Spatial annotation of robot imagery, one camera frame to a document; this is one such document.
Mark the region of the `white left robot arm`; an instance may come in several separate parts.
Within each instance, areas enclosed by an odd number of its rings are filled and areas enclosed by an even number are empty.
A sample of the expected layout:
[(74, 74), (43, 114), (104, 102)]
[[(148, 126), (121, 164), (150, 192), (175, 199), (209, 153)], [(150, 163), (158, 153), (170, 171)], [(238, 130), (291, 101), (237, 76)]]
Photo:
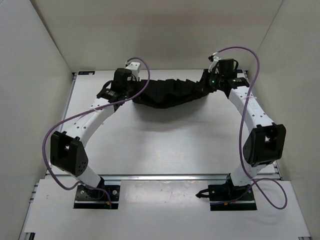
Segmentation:
[(124, 101), (136, 94), (134, 84), (140, 79), (141, 65), (128, 63), (114, 72), (110, 87), (104, 84), (90, 106), (92, 112), (79, 117), (72, 126), (63, 132), (55, 131), (50, 137), (50, 163), (67, 172), (76, 180), (87, 185), (87, 193), (93, 199), (104, 195), (102, 178), (89, 167), (85, 147), (94, 132), (120, 107)]

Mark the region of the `black pleated skirt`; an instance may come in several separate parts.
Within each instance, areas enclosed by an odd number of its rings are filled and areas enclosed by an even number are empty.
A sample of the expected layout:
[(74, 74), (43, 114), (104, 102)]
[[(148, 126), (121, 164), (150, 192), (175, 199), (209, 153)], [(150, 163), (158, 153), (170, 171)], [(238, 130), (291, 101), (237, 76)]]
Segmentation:
[(155, 109), (168, 109), (203, 98), (211, 93), (205, 80), (189, 79), (141, 80), (135, 84), (136, 89), (144, 91), (132, 101)]

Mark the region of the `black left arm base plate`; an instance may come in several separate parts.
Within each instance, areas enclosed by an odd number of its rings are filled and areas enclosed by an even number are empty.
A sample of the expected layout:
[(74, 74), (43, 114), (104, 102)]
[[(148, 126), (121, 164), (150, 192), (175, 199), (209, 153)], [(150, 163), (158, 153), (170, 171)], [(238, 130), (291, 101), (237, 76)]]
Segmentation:
[(74, 209), (97, 209), (97, 210), (117, 210), (120, 199), (120, 185), (105, 185), (107, 195), (98, 190), (87, 189), (83, 185), (78, 185), (74, 197)]

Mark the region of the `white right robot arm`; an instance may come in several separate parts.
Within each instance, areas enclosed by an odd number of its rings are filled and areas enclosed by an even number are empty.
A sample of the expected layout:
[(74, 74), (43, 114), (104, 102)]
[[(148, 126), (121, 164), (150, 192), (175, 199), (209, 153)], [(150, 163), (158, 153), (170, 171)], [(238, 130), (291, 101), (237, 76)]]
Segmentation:
[(250, 84), (238, 76), (238, 62), (233, 58), (209, 58), (211, 65), (202, 74), (204, 89), (211, 93), (222, 91), (244, 117), (248, 138), (242, 148), (242, 163), (230, 174), (232, 183), (224, 187), (224, 195), (236, 200), (243, 186), (251, 183), (262, 169), (282, 157), (286, 128), (276, 124), (261, 108), (250, 92)]

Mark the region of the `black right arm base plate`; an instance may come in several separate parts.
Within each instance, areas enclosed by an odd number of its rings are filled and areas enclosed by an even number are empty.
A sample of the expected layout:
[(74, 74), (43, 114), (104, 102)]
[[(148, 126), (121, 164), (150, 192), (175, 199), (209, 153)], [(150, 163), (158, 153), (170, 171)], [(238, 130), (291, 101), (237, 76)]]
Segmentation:
[(209, 184), (200, 190), (197, 198), (209, 198), (211, 211), (256, 211), (257, 205), (249, 185), (234, 186), (230, 181)]

